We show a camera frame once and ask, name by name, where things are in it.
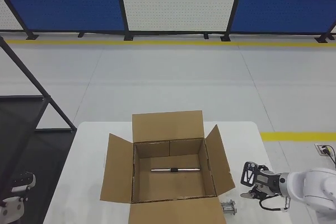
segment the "open cardboard box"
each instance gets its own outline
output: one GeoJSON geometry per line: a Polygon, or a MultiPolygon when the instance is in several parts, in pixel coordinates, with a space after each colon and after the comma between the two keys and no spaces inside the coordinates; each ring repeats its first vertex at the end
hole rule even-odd
{"type": "Polygon", "coordinates": [[[132,116],[133,143],[109,135],[101,200],[130,203],[129,223],[226,223],[218,195],[235,187],[216,125],[201,111],[132,116]],[[160,168],[196,172],[154,173],[160,168]]]}

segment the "cable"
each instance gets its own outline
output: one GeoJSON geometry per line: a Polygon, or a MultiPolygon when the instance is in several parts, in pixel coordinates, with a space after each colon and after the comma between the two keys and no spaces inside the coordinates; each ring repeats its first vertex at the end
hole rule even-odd
{"type": "Polygon", "coordinates": [[[259,201],[260,207],[264,210],[268,210],[268,211],[282,211],[282,210],[288,210],[287,207],[285,208],[267,208],[265,206],[263,206],[263,201],[265,201],[266,199],[270,199],[270,198],[275,198],[279,196],[278,194],[274,195],[274,196],[267,196],[266,198],[262,199],[259,201]]]}
{"type": "Polygon", "coordinates": [[[323,147],[326,148],[325,150],[323,150],[323,152],[326,153],[326,154],[330,157],[330,159],[331,159],[331,160],[333,161],[333,163],[335,164],[335,168],[336,168],[336,152],[335,152],[335,149],[334,149],[332,146],[328,145],[328,144],[327,144],[327,145],[324,145],[323,147]],[[330,151],[328,150],[327,147],[332,148],[332,151],[334,152],[334,157],[335,157],[335,159],[332,158],[331,153],[330,153],[330,151]]]}
{"type": "Polygon", "coordinates": [[[336,152],[335,152],[335,150],[334,150],[334,148],[332,147],[332,146],[330,146],[330,145],[326,145],[326,147],[330,147],[330,148],[332,148],[332,151],[334,152],[334,157],[335,157],[335,169],[336,169],[336,152]]]}

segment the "gray floor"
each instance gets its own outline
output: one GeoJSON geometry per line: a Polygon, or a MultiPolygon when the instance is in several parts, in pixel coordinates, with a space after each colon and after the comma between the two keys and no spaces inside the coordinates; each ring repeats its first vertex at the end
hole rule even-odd
{"type": "MultiPolygon", "coordinates": [[[[206,121],[253,121],[261,132],[336,132],[336,48],[11,47],[75,125],[203,110],[206,121]]],[[[0,50],[0,95],[10,94],[38,92],[0,50]]],[[[65,127],[52,109],[39,126],[65,127]]],[[[336,149],[336,142],[328,143],[336,149]]],[[[314,142],[265,147],[278,172],[334,168],[314,142]]],[[[294,203],[290,212],[294,223],[316,223],[304,206],[294,203]]]]}

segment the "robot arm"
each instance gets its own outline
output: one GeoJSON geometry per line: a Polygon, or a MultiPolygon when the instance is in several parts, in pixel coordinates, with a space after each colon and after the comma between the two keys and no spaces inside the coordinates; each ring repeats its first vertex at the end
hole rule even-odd
{"type": "Polygon", "coordinates": [[[320,224],[336,224],[336,171],[324,168],[306,172],[275,174],[264,165],[246,162],[241,184],[253,186],[244,198],[259,199],[260,206],[271,211],[287,210],[292,200],[311,207],[320,224]],[[286,198],[285,208],[265,208],[262,201],[271,197],[286,198]]]}

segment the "metal cylinder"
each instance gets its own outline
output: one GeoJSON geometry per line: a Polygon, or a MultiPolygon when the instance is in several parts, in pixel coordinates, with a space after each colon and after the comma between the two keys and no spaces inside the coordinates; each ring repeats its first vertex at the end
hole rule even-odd
{"type": "Polygon", "coordinates": [[[197,172],[200,168],[165,168],[165,169],[151,169],[151,172],[197,172]]]}
{"type": "Polygon", "coordinates": [[[235,208],[235,202],[230,200],[229,202],[220,203],[223,209],[223,213],[233,214],[237,213],[237,209],[235,208]]]}

